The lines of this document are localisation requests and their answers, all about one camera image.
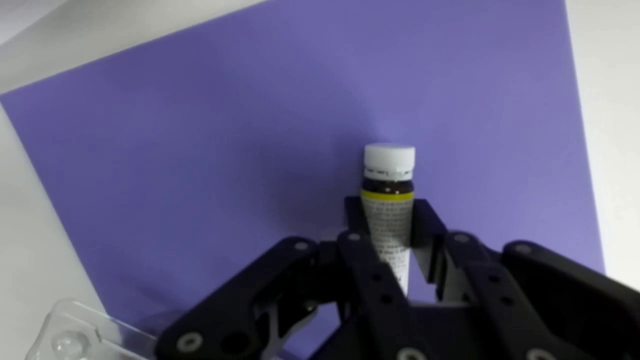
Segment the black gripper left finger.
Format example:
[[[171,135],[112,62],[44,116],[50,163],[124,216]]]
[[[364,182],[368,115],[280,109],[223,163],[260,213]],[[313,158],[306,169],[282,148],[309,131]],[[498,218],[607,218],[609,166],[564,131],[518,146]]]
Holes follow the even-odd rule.
[[[428,360],[415,309],[370,244],[364,202],[333,241],[289,236],[173,321],[155,360],[269,360],[321,305],[339,324],[309,360]]]

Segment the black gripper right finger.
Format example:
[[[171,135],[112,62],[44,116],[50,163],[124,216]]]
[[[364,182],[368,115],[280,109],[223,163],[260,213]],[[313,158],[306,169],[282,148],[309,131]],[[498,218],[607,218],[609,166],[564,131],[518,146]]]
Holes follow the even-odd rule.
[[[640,292],[531,241],[492,251],[426,201],[411,251],[436,301],[470,315],[483,360],[640,360]]]

